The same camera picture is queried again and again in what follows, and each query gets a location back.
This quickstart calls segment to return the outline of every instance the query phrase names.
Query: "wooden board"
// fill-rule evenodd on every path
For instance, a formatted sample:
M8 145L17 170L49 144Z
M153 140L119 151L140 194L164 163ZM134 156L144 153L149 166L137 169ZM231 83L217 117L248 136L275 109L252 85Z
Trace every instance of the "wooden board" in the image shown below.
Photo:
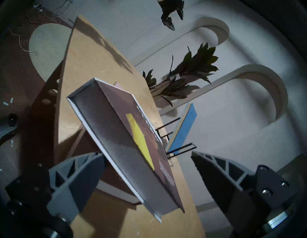
M124 90L135 95L155 128L162 125L142 75L86 19L79 16L66 49L59 83L55 163L65 159L80 131L81 122L66 97L93 77L110 84L117 81ZM162 216L161 224L143 205L132 206L96 191L71 224L74 237L205 237L177 159L172 159L172 163L172 173L186 213L177 209Z

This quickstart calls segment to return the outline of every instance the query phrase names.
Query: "screw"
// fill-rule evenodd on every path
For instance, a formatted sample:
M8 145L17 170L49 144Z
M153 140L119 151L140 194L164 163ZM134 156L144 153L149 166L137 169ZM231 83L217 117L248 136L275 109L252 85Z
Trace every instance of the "screw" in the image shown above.
M267 171L268 169L264 166L260 167L261 170Z
M272 196L272 192L269 189L263 189L261 192L268 197Z
M288 188L289 184L287 182L282 182L281 186L284 187L284 188Z
M17 204L19 204L20 206L22 206L22 202L20 202L20 201L18 201L18 200L15 200L15 202L16 202Z

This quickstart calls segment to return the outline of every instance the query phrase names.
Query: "yellow stripe on book cover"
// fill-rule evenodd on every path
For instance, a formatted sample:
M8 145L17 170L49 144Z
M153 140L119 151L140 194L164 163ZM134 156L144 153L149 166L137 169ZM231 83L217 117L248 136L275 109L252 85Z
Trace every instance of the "yellow stripe on book cover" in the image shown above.
M147 162L149 163L151 168L153 170L155 170L154 164L153 164L151 157L150 157L150 154L149 154L149 150L148 150L148 147L147 147L147 144L146 144L145 137L144 137L140 127L138 126L137 122L135 121L135 119L134 119L134 117L131 113L126 114L126 117L129 121L131 130L132 130L133 140L135 141L135 143L139 147L140 151L142 152L143 156L145 157L145 159L147 160Z

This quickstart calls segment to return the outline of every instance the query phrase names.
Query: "book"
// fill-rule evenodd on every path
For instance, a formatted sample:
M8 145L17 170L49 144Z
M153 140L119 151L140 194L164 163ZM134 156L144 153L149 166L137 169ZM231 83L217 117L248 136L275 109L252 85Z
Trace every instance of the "book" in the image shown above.
M160 222L177 208L184 212L161 138L134 95L93 78L67 99L118 175Z
M173 151L183 146L190 129L196 119L197 113L193 103L187 103L175 129L172 133L169 142L166 145L165 151Z

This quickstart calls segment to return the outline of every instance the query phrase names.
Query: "potted plant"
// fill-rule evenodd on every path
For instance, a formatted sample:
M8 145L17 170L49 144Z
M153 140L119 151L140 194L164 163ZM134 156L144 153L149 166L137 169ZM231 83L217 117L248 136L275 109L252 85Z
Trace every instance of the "potted plant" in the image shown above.
M217 61L218 57L214 56L215 47L208 48L208 43L200 45L197 53L192 57L192 52L188 47L188 53L183 58L183 61L172 71L172 65L166 79L157 84L156 78L152 78L152 70L146 75L143 71L143 77L150 89L153 98L162 97L171 106L173 106L171 100L186 98L188 94L194 89L199 89L196 85L189 85L189 83L203 79L210 83L208 79L211 72L219 70L216 66L212 65Z

